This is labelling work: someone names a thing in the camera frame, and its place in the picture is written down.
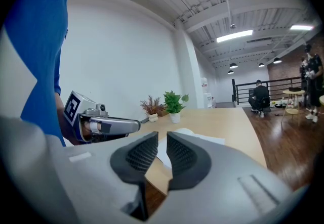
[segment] dried flower plant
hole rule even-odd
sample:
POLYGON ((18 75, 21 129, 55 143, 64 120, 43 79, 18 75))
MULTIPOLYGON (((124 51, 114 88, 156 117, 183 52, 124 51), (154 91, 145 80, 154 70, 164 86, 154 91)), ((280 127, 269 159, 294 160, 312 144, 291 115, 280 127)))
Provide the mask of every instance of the dried flower plant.
POLYGON ((146 111, 148 115, 157 113, 160 103, 160 97, 153 100, 152 96, 148 96, 148 100, 141 101, 141 107, 146 111))

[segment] white paper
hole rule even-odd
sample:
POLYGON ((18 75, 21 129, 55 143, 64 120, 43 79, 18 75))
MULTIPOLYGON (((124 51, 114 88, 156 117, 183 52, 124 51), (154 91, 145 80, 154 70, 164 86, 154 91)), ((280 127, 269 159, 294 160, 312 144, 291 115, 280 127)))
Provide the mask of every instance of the white paper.
MULTIPOLYGON (((187 129, 187 128, 181 128, 176 130, 175 132, 178 133, 182 133, 182 134, 186 134, 186 135, 190 135, 193 137, 197 137, 200 138, 202 140, 205 141, 209 141, 209 142, 214 142, 220 145, 224 145, 225 144, 225 139, 221 139, 221 138, 214 138, 214 137, 209 137, 209 136, 204 136, 204 135, 200 135, 200 134, 195 134, 193 133, 191 130, 187 129)), ((159 160, 162 161, 163 165, 172 169, 172 165, 171 165, 171 161, 167 155, 167 137, 164 137, 162 140, 159 140, 158 142, 158 147, 157 147, 157 155, 159 160)))
POLYGON ((163 138, 158 142, 158 147, 157 147, 157 155, 159 160, 162 161, 163 165, 165 165, 168 168, 171 167, 171 161, 167 155, 167 137, 163 138))
POLYGON ((200 135, 200 134, 194 134, 195 137, 201 138, 202 140, 205 141, 210 141, 210 142, 214 142, 220 145, 225 145, 225 139, 222 138, 214 138, 214 137, 209 137, 209 136, 204 136, 204 135, 200 135))

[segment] green plant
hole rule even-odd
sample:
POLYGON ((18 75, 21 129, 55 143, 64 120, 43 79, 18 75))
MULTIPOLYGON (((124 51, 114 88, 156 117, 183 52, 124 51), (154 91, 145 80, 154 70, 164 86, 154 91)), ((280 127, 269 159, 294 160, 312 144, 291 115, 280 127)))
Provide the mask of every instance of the green plant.
POLYGON ((153 100, 152 96, 148 96, 148 101, 141 101, 141 107, 146 111, 148 115, 153 115, 157 113, 158 104, 160 102, 160 97, 153 100))
POLYGON ((164 94, 165 103, 167 106, 167 112, 169 113, 178 113, 180 112, 185 106, 183 106, 184 103, 180 104, 180 99, 183 102, 189 101, 189 95, 184 95, 181 97, 181 95, 176 95, 173 91, 166 92, 164 94))

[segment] white pot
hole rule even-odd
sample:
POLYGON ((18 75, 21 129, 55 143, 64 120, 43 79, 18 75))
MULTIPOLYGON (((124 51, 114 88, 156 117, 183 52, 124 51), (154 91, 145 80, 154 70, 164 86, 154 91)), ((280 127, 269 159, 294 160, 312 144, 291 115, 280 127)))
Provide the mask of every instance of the white pot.
POLYGON ((149 115, 149 116, 148 116, 148 120, 149 120, 150 122, 155 122, 155 121, 157 121, 157 120, 158 120, 157 113, 152 114, 152 115, 149 115))
POLYGON ((170 113, 171 122, 179 123, 180 122, 180 112, 178 113, 170 113))

